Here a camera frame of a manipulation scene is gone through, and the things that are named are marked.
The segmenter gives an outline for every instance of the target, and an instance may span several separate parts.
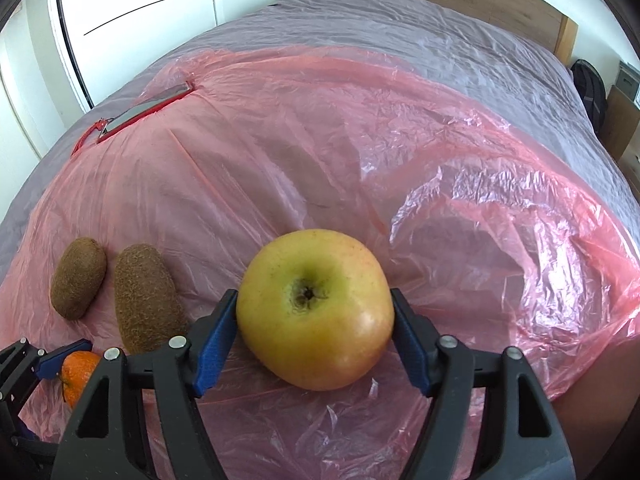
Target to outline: blue gripper pad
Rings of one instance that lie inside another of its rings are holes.
[[[427,354],[420,345],[411,323],[395,301],[394,310],[396,311],[396,320],[392,337],[402,366],[404,366],[411,384],[426,396],[431,389],[431,381],[427,374],[429,365]]]
[[[60,373],[60,370],[62,370],[62,363],[66,356],[73,352],[78,352],[79,350],[89,352],[93,347],[94,346],[91,341],[88,339],[80,339],[75,343],[71,343],[70,345],[59,348],[50,354],[46,354],[38,361],[38,364],[34,368],[36,377],[40,380],[55,379],[56,375]]]
[[[193,390],[197,396],[203,396],[218,382],[237,332],[236,301],[233,300],[225,307],[220,320],[209,333],[198,355],[198,368],[193,381]]]

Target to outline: white wardrobe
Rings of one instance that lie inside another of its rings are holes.
[[[60,0],[68,42],[93,104],[156,59],[275,0]]]

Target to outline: gray bed sheet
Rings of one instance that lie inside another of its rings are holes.
[[[632,240],[640,242],[640,207],[593,133],[570,74],[550,52],[424,0],[278,0],[162,57],[61,137],[0,224],[0,283],[30,212],[91,124],[127,110],[151,78],[177,57],[204,48],[247,51],[291,44],[348,45],[396,56],[424,78],[476,99],[564,160],[618,216]]]

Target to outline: black backpack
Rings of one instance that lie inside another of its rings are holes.
[[[600,129],[607,111],[607,94],[602,78],[596,69],[583,59],[574,63],[571,72],[574,74],[574,85],[587,110],[587,117],[593,125],[593,131],[600,138]]]

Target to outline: plastic wrinkle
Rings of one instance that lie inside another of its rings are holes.
[[[264,244],[315,227],[365,243],[441,333],[478,349],[521,347],[551,397],[620,328],[635,332],[640,268],[620,222],[478,102],[389,56],[302,46],[202,51],[165,67],[140,100],[186,78],[192,94],[86,144],[52,181],[0,288],[0,347],[21,336],[49,351],[82,337],[98,352],[121,346],[112,272],[130,244],[161,251],[195,320]],[[66,322],[49,283],[80,236],[106,248],[109,270],[86,317]],[[479,427],[474,399],[458,476]],[[156,465],[170,478],[148,392],[145,401]],[[427,406],[392,345],[355,384],[306,392],[268,373],[239,337],[199,403],[232,480],[398,478]],[[46,440],[68,415],[55,381],[22,411]]]

